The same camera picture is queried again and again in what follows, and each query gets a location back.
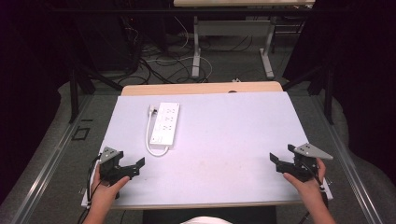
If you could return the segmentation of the white table mat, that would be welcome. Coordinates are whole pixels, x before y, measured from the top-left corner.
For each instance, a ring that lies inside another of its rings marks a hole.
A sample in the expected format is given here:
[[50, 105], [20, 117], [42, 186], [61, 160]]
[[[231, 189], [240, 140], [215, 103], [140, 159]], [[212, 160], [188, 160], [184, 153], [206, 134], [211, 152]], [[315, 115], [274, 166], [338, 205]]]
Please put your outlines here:
[[[145, 146], [149, 107], [180, 105], [175, 141], [161, 157]], [[307, 138], [283, 91], [121, 96], [102, 145], [145, 160], [114, 202], [118, 209], [225, 207], [297, 203], [296, 189], [271, 155], [292, 161], [288, 145]]]

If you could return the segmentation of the black metal stand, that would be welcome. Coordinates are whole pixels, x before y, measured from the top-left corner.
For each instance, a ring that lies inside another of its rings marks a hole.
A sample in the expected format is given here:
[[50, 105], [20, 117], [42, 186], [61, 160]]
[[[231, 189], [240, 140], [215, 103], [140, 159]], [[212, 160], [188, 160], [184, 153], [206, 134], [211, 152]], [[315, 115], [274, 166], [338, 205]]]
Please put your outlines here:
[[100, 75], [98, 72], [94, 72], [88, 66], [82, 63], [73, 63], [69, 72], [71, 103], [70, 123], [73, 123], [79, 115], [78, 89], [82, 89], [82, 91], [86, 94], [95, 93], [96, 88], [92, 83], [92, 79], [97, 79], [116, 91], [121, 91], [123, 89], [120, 84], [117, 84], [109, 78]]
[[312, 78], [311, 84], [308, 86], [310, 95], [319, 95], [324, 90], [324, 106], [323, 114], [326, 120], [333, 125], [332, 120], [332, 90], [333, 90], [334, 65], [332, 63], [322, 63], [303, 73], [292, 81], [288, 81], [282, 86], [287, 91], [297, 84], [300, 84], [308, 78]]

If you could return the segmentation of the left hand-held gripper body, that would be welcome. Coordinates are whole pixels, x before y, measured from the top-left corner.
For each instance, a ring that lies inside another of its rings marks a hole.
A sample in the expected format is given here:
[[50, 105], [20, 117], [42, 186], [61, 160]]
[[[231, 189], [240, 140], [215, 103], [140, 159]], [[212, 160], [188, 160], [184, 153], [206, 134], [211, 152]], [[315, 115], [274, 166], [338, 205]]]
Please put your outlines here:
[[111, 147], [105, 147], [100, 156], [100, 179], [109, 183], [110, 185], [114, 185], [125, 176], [128, 176], [128, 166], [120, 166], [120, 160], [122, 158], [119, 159], [118, 155], [119, 151], [117, 151], [116, 149]]

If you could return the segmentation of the white power strip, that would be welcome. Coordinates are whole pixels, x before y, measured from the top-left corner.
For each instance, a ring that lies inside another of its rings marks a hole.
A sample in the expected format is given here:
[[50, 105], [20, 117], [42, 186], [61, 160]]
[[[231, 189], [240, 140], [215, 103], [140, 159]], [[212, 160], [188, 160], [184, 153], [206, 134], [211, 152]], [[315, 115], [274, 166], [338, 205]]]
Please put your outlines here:
[[149, 143], [170, 147], [174, 143], [179, 103], [160, 103]]

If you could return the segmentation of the aluminium floor rail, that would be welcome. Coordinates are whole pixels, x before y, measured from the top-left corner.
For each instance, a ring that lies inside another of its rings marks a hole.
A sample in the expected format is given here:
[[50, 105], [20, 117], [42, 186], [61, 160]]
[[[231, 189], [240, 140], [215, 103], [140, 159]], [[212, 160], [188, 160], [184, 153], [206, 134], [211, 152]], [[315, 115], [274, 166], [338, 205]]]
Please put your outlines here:
[[369, 193], [356, 170], [356, 165], [347, 152], [345, 144], [342, 142], [335, 127], [330, 124], [328, 119], [325, 117], [324, 105], [321, 103], [320, 98], [318, 96], [312, 96], [311, 99], [313, 105], [320, 114], [321, 120], [324, 122], [324, 125], [330, 133], [330, 138], [334, 143], [336, 158], [340, 161], [341, 166], [343, 167], [343, 171], [346, 175], [348, 183], [354, 192], [354, 195], [360, 205], [361, 211], [368, 221], [368, 224], [383, 224], [383, 220], [378, 214], [372, 199], [369, 196]]
[[51, 149], [49, 157], [41, 168], [32, 186], [29, 188], [29, 191], [24, 197], [21, 206], [10, 224], [28, 224], [31, 215], [35, 211], [35, 208], [56, 171], [58, 164], [62, 160], [65, 150], [71, 141], [72, 134], [78, 128], [79, 119], [90, 105], [92, 98], [92, 95], [88, 95], [81, 99], [81, 103], [78, 105], [79, 113], [77, 114], [77, 117], [72, 123], [67, 122], [67, 126], [63, 129], [62, 137]]

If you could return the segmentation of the wooden table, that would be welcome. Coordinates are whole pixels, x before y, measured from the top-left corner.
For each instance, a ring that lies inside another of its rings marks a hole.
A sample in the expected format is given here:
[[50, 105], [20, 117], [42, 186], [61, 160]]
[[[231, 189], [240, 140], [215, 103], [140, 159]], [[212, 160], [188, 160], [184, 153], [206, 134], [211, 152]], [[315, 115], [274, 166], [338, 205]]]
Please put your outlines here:
[[276, 81], [129, 85], [121, 96], [283, 91]]

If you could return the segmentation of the white desk with metal legs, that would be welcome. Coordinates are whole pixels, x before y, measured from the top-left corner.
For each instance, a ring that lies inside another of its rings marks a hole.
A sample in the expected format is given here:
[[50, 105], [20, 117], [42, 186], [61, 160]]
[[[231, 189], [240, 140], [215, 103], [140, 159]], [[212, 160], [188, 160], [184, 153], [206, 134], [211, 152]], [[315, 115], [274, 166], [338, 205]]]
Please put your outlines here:
[[[187, 9], [295, 9], [297, 7], [312, 7], [316, 0], [174, 0], [175, 7]], [[194, 54], [192, 61], [192, 77], [198, 77], [200, 72], [201, 48], [199, 38], [203, 36], [263, 36], [265, 45], [260, 49], [265, 76], [275, 78], [269, 60], [269, 50], [275, 35], [276, 16], [267, 16], [266, 20], [230, 20], [225, 19], [203, 21], [193, 17]]]

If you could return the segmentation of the person's right hand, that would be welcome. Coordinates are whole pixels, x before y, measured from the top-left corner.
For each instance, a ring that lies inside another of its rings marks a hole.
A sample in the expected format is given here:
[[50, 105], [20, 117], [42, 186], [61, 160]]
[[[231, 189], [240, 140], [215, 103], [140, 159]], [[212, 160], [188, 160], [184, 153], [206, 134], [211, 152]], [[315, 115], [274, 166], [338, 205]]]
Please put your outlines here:
[[316, 179], [301, 182], [288, 173], [284, 173], [283, 177], [297, 189], [300, 198], [306, 207], [319, 207], [320, 205], [324, 205], [321, 192], [319, 190], [319, 183]]

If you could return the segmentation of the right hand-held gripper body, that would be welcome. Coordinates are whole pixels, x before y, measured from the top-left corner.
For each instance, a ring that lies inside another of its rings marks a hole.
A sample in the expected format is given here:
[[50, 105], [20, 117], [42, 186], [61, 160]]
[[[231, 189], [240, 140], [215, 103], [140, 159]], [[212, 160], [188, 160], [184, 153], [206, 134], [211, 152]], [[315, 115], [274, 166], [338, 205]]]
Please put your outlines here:
[[308, 181], [318, 174], [317, 159], [333, 159], [331, 154], [309, 143], [296, 147], [293, 154], [293, 163], [287, 162], [286, 173], [302, 182]]

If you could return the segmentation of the person's left hand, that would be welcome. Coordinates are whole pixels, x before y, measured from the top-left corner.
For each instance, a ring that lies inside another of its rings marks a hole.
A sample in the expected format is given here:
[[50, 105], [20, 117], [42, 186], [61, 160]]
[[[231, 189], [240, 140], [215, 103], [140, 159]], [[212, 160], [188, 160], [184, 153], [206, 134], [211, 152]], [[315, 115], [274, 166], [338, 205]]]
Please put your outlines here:
[[125, 176], [114, 185], [110, 187], [102, 184], [100, 179], [100, 165], [96, 166], [95, 175], [93, 178], [94, 193], [92, 194], [91, 209], [95, 207], [110, 210], [112, 204], [116, 199], [117, 193], [130, 181], [128, 176]]

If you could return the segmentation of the person's white clothing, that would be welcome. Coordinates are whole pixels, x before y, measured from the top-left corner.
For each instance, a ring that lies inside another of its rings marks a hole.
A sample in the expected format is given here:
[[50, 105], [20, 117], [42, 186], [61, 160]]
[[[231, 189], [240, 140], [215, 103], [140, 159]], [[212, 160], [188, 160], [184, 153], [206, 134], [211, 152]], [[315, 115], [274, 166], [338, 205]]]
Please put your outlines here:
[[227, 220], [218, 217], [193, 217], [180, 224], [233, 224]]

